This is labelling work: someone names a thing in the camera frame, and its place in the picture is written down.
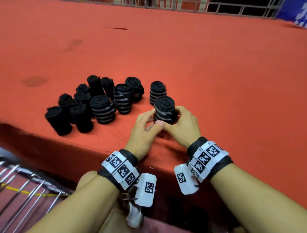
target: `table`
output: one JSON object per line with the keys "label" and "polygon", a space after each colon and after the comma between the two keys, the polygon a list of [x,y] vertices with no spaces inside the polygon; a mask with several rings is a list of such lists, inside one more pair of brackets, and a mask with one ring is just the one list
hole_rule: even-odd
{"label": "table", "polygon": [[[125,146],[137,115],[152,109],[150,83],[159,80],[239,167],[307,207],[306,30],[279,20],[47,0],[1,1],[0,29],[0,146],[77,182]],[[115,84],[138,77],[144,98],[109,125],[58,136],[46,108],[92,74]],[[162,134],[140,168],[179,192],[173,169],[186,160]],[[221,203],[198,198],[205,207]]]}

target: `black wrist strap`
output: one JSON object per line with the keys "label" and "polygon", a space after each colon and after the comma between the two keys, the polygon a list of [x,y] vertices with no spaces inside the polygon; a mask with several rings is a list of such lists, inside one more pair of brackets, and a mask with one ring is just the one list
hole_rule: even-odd
{"label": "black wrist strap", "polygon": [[126,157],[126,159],[132,164],[132,166],[136,166],[138,164],[138,159],[132,154],[130,151],[125,149],[120,149],[119,152]]}
{"label": "black wrist strap", "polygon": [[230,156],[225,156],[222,158],[216,165],[213,166],[211,169],[211,172],[206,177],[207,180],[210,180],[216,173],[218,173],[220,170],[222,170],[224,167],[226,167],[228,164],[233,164],[233,161]]}
{"label": "black wrist strap", "polygon": [[189,159],[191,160],[193,158],[194,153],[198,150],[199,147],[201,147],[203,144],[205,144],[208,141],[205,137],[199,137],[195,142],[193,142],[188,150],[187,154],[189,156]]}
{"label": "black wrist strap", "polygon": [[111,175],[111,173],[108,172],[105,167],[102,167],[102,169],[97,171],[97,174],[107,178],[112,184],[115,185],[115,187],[117,187],[118,190],[121,190],[121,185],[115,180],[115,178]]}

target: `yellow wire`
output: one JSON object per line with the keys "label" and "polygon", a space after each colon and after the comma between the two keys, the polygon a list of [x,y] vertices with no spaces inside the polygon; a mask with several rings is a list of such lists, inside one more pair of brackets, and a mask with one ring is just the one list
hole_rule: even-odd
{"label": "yellow wire", "polygon": [[[19,189],[18,188],[13,188],[13,187],[10,187],[10,186],[6,186],[5,188],[9,189],[9,190],[13,190],[13,191],[16,191],[18,192]],[[25,193],[25,194],[30,194],[30,192],[28,191],[21,191],[21,193]],[[57,196],[58,194],[43,194],[43,196]]]}

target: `fingernail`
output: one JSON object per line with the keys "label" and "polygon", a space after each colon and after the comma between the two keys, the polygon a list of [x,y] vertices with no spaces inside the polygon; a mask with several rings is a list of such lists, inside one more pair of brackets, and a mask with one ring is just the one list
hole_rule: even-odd
{"label": "fingernail", "polygon": [[162,120],[156,120],[156,124],[160,124],[160,125],[162,125],[162,126],[164,126],[164,121],[162,121]]}

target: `rolled sock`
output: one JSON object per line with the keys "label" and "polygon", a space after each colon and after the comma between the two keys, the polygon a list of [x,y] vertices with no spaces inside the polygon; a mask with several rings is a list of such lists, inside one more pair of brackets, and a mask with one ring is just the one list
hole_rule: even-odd
{"label": "rolled sock", "polygon": [[45,118],[60,136],[67,135],[72,130],[72,125],[60,106],[47,108]]}
{"label": "rolled sock", "polygon": [[132,102],[139,102],[144,94],[144,87],[141,81],[136,77],[128,77],[125,83],[132,88]]}
{"label": "rolled sock", "polygon": [[114,121],[116,106],[108,96],[94,96],[90,101],[90,106],[98,123],[108,124]]}
{"label": "rolled sock", "polygon": [[77,104],[86,105],[86,113],[89,115],[90,118],[94,117],[92,108],[90,106],[91,101],[91,94],[90,93],[76,93],[74,95],[75,101]]}
{"label": "rolled sock", "polygon": [[88,87],[85,83],[82,83],[76,88],[76,92],[77,93],[91,93],[91,88]]}
{"label": "rolled sock", "polygon": [[132,88],[127,84],[117,84],[114,88],[114,101],[121,114],[128,114],[132,108]]}
{"label": "rolled sock", "polygon": [[155,81],[150,85],[149,102],[154,105],[154,101],[159,96],[167,96],[165,85],[160,81]]}
{"label": "rolled sock", "polygon": [[96,75],[91,75],[87,78],[88,85],[91,88],[91,95],[97,96],[97,95],[105,95],[100,77],[97,77]]}
{"label": "rolled sock", "polygon": [[169,96],[157,97],[154,101],[156,113],[154,121],[162,120],[168,124],[174,124],[178,117],[178,112],[175,110],[175,101]]}
{"label": "rolled sock", "polygon": [[74,123],[77,126],[77,129],[81,133],[88,133],[93,129],[93,122],[91,117],[86,112],[86,105],[75,104],[75,106],[69,108],[69,111],[72,115]]}
{"label": "rolled sock", "polygon": [[63,94],[59,97],[59,106],[62,108],[64,115],[67,117],[70,123],[74,123],[69,108],[75,104],[75,100],[69,94]]}
{"label": "rolled sock", "polygon": [[106,95],[111,98],[111,100],[114,99],[113,90],[114,90],[114,82],[113,79],[104,77],[101,79],[101,84],[104,88],[104,91],[106,92]]}

